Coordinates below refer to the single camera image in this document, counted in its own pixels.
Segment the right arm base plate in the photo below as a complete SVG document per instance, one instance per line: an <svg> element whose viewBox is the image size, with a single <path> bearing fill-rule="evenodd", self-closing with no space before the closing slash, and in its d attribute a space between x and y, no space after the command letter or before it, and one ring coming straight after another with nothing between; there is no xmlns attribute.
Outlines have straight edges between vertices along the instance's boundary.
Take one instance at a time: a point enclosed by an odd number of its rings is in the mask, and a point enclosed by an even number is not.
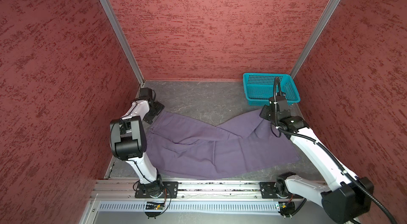
<svg viewBox="0 0 407 224"><path fill-rule="evenodd" d="M279 196L275 192L275 182L260 182L259 183L260 187L260 193L262 199L273 199L273 200L280 200L280 201L289 201L290 199L292 200L303 200L303 197L299 195L289 195L287 197L282 197Z"/></svg>

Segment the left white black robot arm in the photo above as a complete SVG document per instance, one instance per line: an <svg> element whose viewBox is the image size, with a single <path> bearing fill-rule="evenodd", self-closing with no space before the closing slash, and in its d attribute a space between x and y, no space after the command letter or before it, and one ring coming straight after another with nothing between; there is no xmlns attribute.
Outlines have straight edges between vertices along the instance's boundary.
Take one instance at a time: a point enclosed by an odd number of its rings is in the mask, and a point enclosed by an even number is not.
<svg viewBox="0 0 407 224"><path fill-rule="evenodd" d="M136 172L136 190L151 198L163 196L161 175L147 156L147 137L143 119L151 114L152 104L138 98L121 117L110 122L110 148L115 158L126 162Z"/></svg>

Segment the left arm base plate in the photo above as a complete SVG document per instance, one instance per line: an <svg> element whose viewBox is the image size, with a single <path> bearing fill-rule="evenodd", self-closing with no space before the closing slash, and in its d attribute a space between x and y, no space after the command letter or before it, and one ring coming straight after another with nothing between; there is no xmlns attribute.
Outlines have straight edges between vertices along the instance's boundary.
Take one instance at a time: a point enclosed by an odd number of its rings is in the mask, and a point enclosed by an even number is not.
<svg viewBox="0 0 407 224"><path fill-rule="evenodd" d="M162 184L150 183L133 185L137 199L175 199L178 194L179 182L164 181Z"/></svg>

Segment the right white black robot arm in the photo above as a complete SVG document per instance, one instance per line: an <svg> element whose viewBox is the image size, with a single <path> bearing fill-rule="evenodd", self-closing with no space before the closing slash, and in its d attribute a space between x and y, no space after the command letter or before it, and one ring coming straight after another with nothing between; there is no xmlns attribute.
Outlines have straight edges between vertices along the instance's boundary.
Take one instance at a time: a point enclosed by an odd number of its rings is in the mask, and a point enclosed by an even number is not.
<svg viewBox="0 0 407 224"><path fill-rule="evenodd" d="M260 117L271 122L283 136L295 144L317 168L325 180L321 185L287 172L277 177L273 191L279 198L301 196L323 208L337 224L353 221L370 211L374 185L344 166L317 138L299 116L292 116L286 104L265 105Z"/></svg>

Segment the purple trousers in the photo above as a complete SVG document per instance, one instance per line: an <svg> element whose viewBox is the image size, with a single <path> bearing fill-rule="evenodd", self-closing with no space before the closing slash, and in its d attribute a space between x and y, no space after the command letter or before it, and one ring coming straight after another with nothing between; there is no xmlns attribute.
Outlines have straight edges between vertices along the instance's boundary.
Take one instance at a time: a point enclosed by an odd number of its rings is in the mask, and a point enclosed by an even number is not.
<svg viewBox="0 0 407 224"><path fill-rule="evenodd" d="M163 111L147 133L147 155L160 173L193 179L230 178L300 159L260 110L218 126Z"/></svg>

